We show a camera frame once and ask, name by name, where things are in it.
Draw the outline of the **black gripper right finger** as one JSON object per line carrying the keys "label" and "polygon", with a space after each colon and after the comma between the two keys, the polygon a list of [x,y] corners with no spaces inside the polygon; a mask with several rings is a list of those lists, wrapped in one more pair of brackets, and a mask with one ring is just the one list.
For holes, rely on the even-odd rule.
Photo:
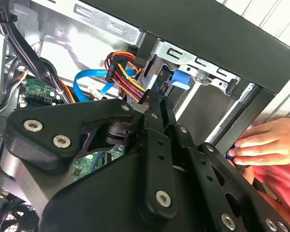
{"label": "black gripper right finger", "polygon": [[173,161],[186,171],[189,188],[180,192],[205,232],[290,232],[290,224],[209,143],[196,146],[177,124],[173,106],[162,100],[163,126],[171,140]]}

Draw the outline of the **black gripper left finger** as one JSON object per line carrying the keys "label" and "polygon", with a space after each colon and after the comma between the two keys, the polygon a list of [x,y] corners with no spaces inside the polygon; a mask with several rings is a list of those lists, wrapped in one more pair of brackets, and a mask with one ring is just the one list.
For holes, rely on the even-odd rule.
{"label": "black gripper left finger", "polygon": [[71,167],[77,158],[119,144],[126,146],[124,155],[172,155],[162,100],[166,99],[148,91],[134,106],[110,99],[11,113],[0,149],[0,168],[13,181],[7,190],[31,203],[41,218],[51,199],[76,182]]}

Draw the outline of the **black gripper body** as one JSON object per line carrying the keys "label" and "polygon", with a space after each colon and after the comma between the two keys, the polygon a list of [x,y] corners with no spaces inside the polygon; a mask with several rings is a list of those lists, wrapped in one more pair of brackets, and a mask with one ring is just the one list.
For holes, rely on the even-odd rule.
{"label": "black gripper body", "polygon": [[218,232],[199,184],[170,153],[124,155],[58,192],[41,232]]}

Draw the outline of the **person's hand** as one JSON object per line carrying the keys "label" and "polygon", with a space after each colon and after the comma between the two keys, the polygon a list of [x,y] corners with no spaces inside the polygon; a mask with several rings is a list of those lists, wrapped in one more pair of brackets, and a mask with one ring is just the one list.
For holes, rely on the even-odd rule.
{"label": "person's hand", "polygon": [[228,153],[238,165],[290,164],[290,117],[246,130],[234,146]]}

